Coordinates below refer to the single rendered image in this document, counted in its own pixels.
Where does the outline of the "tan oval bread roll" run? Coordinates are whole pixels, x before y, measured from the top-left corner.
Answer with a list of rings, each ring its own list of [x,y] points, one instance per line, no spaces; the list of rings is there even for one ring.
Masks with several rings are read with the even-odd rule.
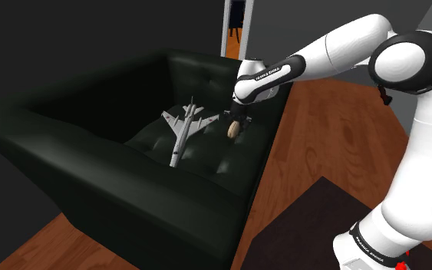
[[[240,132],[240,122],[239,121],[233,121],[227,130],[227,137],[230,139],[235,139]]]

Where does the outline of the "grey toy airplane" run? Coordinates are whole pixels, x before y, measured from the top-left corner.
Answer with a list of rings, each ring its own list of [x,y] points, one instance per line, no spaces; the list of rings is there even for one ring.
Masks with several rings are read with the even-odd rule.
[[[217,114],[204,119],[201,117],[198,120],[194,120],[194,117],[204,110],[204,107],[197,107],[193,102],[193,97],[191,97],[191,102],[187,106],[183,106],[183,109],[185,111],[183,120],[181,120],[179,116],[174,117],[166,111],[161,113],[161,117],[169,124],[176,135],[176,142],[173,146],[170,160],[171,167],[176,167],[180,161],[187,139],[219,119],[219,115]]]

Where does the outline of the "white framed doorway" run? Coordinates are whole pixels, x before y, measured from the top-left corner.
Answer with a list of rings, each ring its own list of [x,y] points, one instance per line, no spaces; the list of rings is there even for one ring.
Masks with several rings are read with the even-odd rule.
[[[224,0],[221,57],[246,58],[253,4],[254,0]]]

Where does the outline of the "dark robot stand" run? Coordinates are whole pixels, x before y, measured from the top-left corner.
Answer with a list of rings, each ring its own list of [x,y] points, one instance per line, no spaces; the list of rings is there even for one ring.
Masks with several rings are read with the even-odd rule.
[[[370,211],[321,177],[252,240],[240,270],[340,270],[334,237]]]

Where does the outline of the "black leather sofa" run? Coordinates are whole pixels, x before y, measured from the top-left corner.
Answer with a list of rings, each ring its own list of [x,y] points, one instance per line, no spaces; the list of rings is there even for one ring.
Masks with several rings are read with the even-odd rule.
[[[140,270],[230,270],[290,85],[226,135],[240,63],[166,49],[0,100],[0,154],[69,222]],[[176,167],[162,117],[218,115]]]

